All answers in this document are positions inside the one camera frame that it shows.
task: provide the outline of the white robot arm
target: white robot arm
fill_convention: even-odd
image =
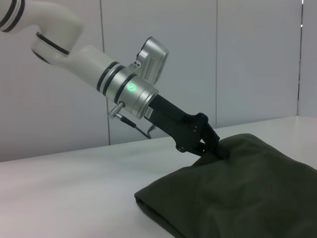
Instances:
[[[173,137],[180,152],[201,156],[209,151],[228,158],[228,151],[219,143],[206,115],[184,113],[161,97],[154,87],[168,55],[168,50],[156,39],[149,38],[128,67],[93,46],[70,54],[83,29],[81,20],[73,12],[48,2],[0,0],[1,31],[14,34],[30,25],[40,28],[32,44],[34,54],[46,63],[71,71],[114,101],[117,106],[110,113],[112,118],[136,127],[119,114],[124,108]]]

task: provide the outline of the tabletop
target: tabletop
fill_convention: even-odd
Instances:
[[[317,169],[317,119],[216,131],[251,133]],[[0,163],[0,238],[171,238],[139,210],[134,193],[198,159],[162,138]]]

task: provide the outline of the olive fabric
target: olive fabric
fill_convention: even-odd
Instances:
[[[317,171],[250,134],[135,194],[176,238],[317,238]]]

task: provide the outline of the green indicator light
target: green indicator light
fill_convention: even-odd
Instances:
[[[128,90],[130,92],[134,92],[135,90],[137,90],[137,85],[135,85],[134,83],[129,83],[128,84]]]

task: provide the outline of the black cable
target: black cable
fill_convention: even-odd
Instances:
[[[129,120],[128,118],[122,117],[122,118],[120,119],[120,121],[122,121],[123,123],[129,125],[129,126],[132,127],[132,128],[137,129],[137,131],[140,132],[142,135],[144,135],[146,138],[148,138],[148,139],[150,139],[150,140],[152,139],[152,137],[149,135],[149,133],[150,133],[149,131],[148,131],[148,134],[146,134],[146,133],[143,132],[141,129],[139,129],[139,128],[137,127],[137,125],[136,125],[134,122],[132,122],[132,121]]]
[[[142,135],[144,135],[146,138],[148,138],[148,139],[152,139],[152,137],[151,136],[148,136],[148,135],[146,135],[141,129],[139,129],[138,127],[135,127]]]

